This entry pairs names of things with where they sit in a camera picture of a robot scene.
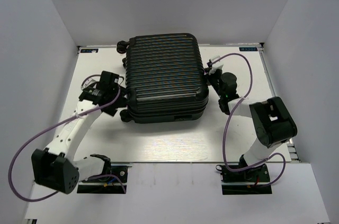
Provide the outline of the black suitcase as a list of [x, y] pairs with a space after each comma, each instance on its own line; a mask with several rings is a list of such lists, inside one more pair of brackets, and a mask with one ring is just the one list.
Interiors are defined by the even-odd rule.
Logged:
[[209, 89], [196, 37], [190, 33], [139, 35], [124, 54], [127, 107], [135, 123], [202, 117]]

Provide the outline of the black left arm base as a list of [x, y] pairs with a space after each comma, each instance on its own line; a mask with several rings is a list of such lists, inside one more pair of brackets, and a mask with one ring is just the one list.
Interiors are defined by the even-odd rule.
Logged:
[[132, 163], [112, 163], [109, 174], [79, 182], [77, 194], [125, 194]]

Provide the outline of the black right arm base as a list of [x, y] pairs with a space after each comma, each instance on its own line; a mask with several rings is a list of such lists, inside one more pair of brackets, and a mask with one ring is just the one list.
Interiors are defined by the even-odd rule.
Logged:
[[225, 165], [216, 165], [221, 175], [223, 195], [272, 194], [270, 175], [266, 164], [243, 172], [231, 172]]

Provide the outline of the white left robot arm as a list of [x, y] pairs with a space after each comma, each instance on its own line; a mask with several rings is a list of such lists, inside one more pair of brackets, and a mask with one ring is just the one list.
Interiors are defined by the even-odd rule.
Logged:
[[126, 91], [120, 79], [118, 74], [103, 71], [98, 81], [91, 80], [83, 86], [73, 115], [61, 123], [62, 129], [43, 150], [36, 149], [31, 156], [37, 184], [69, 194], [82, 181], [121, 181], [112, 173], [107, 156], [90, 154], [75, 159], [80, 143], [99, 116], [114, 116], [119, 108], [126, 107]]

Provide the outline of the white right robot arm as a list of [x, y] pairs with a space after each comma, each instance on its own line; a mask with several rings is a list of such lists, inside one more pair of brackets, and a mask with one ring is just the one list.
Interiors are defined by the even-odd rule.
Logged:
[[[232, 73], [222, 71], [220, 62], [230, 56], [243, 58], [248, 66], [249, 87], [244, 96], [239, 96], [237, 93], [237, 77]], [[254, 78], [252, 67], [244, 55], [229, 53], [221, 57], [217, 56], [211, 58], [207, 66], [205, 77], [219, 96], [218, 104], [222, 113], [228, 115], [222, 137], [222, 157], [225, 168], [229, 172], [239, 173], [242, 179], [251, 181], [258, 175], [257, 167], [279, 155], [274, 151], [297, 135], [296, 123], [280, 97], [275, 96], [260, 102], [248, 99]], [[255, 141], [249, 150], [241, 155], [237, 168], [231, 168], [228, 165], [226, 156], [227, 132], [234, 116], [252, 119], [256, 133]]]

